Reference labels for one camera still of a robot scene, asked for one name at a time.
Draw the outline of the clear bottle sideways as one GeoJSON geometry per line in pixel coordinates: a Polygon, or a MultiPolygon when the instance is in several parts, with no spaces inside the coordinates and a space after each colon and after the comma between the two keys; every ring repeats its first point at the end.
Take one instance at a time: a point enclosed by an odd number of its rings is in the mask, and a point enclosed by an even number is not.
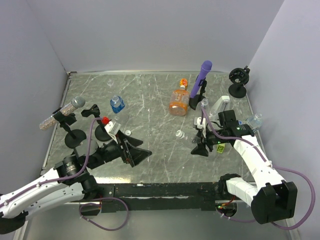
{"type": "Polygon", "coordinates": [[[177,130],[175,136],[191,151],[197,146],[197,144],[192,143],[195,134],[187,134],[182,130],[177,130]]]}

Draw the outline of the blue label water bottle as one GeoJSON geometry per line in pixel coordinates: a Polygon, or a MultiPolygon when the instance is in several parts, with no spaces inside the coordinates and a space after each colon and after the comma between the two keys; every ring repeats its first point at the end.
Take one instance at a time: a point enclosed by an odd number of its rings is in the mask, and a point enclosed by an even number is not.
{"type": "Polygon", "coordinates": [[[120,111],[122,111],[125,108],[125,102],[120,96],[114,95],[110,100],[110,106],[112,111],[115,114],[118,114],[120,111]]]}

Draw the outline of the orange drink bottle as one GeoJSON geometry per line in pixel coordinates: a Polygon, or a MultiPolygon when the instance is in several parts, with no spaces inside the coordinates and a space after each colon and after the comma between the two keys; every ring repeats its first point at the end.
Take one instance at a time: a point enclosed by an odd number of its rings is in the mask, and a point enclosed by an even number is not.
{"type": "Polygon", "coordinates": [[[172,92],[169,102],[169,113],[173,116],[183,117],[186,115],[189,105],[190,93],[185,85],[180,85],[179,89],[172,92]]]}

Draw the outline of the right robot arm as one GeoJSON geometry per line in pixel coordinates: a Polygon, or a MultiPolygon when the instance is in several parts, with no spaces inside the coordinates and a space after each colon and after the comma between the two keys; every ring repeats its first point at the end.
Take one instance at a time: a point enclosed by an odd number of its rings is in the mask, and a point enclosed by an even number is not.
{"type": "Polygon", "coordinates": [[[236,196],[241,199],[250,206],[259,224],[292,218],[298,194],[296,185],[287,182],[272,166],[253,130],[247,124],[239,124],[234,110],[218,115],[222,128],[215,130],[206,110],[201,109],[196,127],[199,142],[191,154],[207,157],[215,145],[228,143],[242,157],[255,182],[252,186],[237,174],[226,174],[219,181],[220,197],[230,199],[236,196]]]}

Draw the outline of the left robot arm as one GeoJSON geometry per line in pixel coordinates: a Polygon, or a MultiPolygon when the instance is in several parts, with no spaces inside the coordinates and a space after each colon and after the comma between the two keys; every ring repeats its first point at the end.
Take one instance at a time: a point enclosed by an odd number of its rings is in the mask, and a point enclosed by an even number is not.
{"type": "Polygon", "coordinates": [[[11,193],[0,197],[0,233],[11,233],[25,222],[59,205],[74,201],[93,201],[102,191],[89,170],[98,168],[117,158],[131,167],[139,165],[152,155],[140,148],[142,140],[119,131],[114,140],[99,146],[86,139],[73,153],[58,162],[44,175],[11,193]]]}

